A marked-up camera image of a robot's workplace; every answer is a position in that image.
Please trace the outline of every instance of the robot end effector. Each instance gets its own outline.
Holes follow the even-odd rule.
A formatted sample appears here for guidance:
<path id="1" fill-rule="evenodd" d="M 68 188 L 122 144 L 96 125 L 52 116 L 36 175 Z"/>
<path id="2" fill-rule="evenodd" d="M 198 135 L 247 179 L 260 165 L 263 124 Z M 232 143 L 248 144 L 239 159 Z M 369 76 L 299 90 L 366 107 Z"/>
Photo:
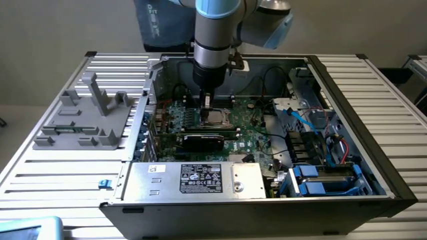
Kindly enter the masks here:
<path id="1" fill-rule="evenodd" d="M 212 109 L 223 85 L 234 40 L 275 49 L 287 36 L 292 14 L 284 0 L 171 0 L 196 8 L 192 79 L 200 87 L 200 107 Z"/>

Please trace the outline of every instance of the power supply label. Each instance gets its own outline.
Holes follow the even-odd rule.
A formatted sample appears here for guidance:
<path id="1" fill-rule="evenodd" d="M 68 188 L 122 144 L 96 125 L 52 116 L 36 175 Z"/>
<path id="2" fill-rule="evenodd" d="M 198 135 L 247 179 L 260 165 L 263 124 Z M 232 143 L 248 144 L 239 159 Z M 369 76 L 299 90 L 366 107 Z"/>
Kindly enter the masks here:
<path id="1" fill-rule="evenodd" d="M 215 194 L 223 192 L 220 164 L 180 165 L 179 191 L 183 194 Z"/>

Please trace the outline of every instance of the floor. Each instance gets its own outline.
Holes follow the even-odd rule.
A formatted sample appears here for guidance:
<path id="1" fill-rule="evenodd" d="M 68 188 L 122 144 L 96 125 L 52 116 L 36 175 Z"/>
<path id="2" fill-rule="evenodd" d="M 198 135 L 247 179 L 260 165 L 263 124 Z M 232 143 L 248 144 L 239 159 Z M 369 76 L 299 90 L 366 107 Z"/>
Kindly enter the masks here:
<path id="1" fill-rule="evenodd" d="M 0 118 L 7 122 L 7 127 L 0 128 L 0 171 L 8 164 L 47 108 L 47 106 L 0 105 Z"/>

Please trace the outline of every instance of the white label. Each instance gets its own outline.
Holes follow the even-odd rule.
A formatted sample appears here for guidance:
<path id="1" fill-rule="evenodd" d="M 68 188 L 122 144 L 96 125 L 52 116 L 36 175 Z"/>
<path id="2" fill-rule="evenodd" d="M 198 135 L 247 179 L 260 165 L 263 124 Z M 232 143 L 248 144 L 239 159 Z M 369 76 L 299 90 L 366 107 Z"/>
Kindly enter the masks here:
<path id="1" fill-rule="evenodd" d="M 167 165 L 150 165 L 148 173 L 164 173 L 167 171 Z"/>

